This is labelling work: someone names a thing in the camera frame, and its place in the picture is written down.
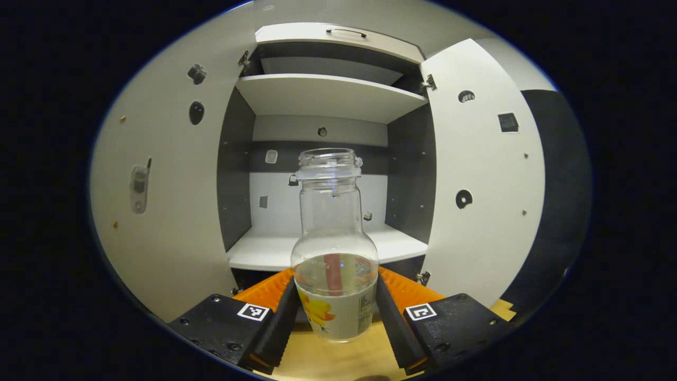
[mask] wooden table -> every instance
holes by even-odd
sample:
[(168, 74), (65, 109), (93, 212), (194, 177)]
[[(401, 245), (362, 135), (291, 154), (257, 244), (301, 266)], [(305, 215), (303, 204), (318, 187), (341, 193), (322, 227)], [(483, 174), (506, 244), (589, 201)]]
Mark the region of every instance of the wooden table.
[(281, 381), (396, 381), (407, 376), (399, 369), (383, 322), (374, 317), (371, 328), (348, 343), (329, 342), (307, 324), (297, 324), (289, 337), (280, 366), (268, 376)]

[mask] drawer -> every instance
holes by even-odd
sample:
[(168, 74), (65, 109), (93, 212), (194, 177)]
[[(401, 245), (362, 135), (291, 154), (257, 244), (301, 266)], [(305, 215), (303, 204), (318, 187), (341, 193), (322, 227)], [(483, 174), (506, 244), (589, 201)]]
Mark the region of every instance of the drawer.
[(338, 43), (390, 54), (416, 64), (425, 60), (418, 46), (395, 37), (319, 22), (267, 25), (257, 31), (256, 40), (259, 44), (302, 41)]

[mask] sticker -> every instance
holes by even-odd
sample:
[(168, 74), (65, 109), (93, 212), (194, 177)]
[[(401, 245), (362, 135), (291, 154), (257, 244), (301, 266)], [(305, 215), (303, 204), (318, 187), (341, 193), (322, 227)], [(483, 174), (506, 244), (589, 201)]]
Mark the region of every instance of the sticker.
[(428, 319), (429, 317), (437, 316), (437, 313), (430, 307), (430, 304), (419, 304), (418, 306), (411, 306), (405, 308), (409, 317), (413, 321)]
[(244, 317), (245, 319), (251, 319), (255, 321), (261, 321), (266, 316), (270, 308), (255, 306), (254, 304), (245, 304), (244, 307), (238, 313), (238, 316)]
[(320, 336), (332, 340), (352, 338), (371, 325), (376, 282), (360, 292), (344, 296), (297, 291), (313, 331)]

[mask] wooden surface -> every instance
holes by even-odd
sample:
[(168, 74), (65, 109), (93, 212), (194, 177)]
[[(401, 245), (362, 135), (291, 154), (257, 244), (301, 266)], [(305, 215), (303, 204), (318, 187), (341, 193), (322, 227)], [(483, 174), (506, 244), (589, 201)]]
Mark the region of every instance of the wooden surface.
[(318, 74), (241, 78), (236, 87), (258, 115), (316, 115), (388, 124), (428, 103), (380, 83)]
[(416, 376), (407, 376), (397, 367), (383, 322), (377, 318), (361, 338), (348, 343), (329, 342), (309, 325), (299, 324), (273, 374), (255, 373), (281, 381), (396, 381)]

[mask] jar neck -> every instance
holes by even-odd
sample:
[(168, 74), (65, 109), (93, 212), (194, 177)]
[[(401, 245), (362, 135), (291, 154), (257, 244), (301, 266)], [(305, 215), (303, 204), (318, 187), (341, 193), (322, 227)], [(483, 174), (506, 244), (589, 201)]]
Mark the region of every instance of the jar neck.
[(304, 235), (362, 232), (362, 206), (356, 178), (303, 180), (301, 185)]

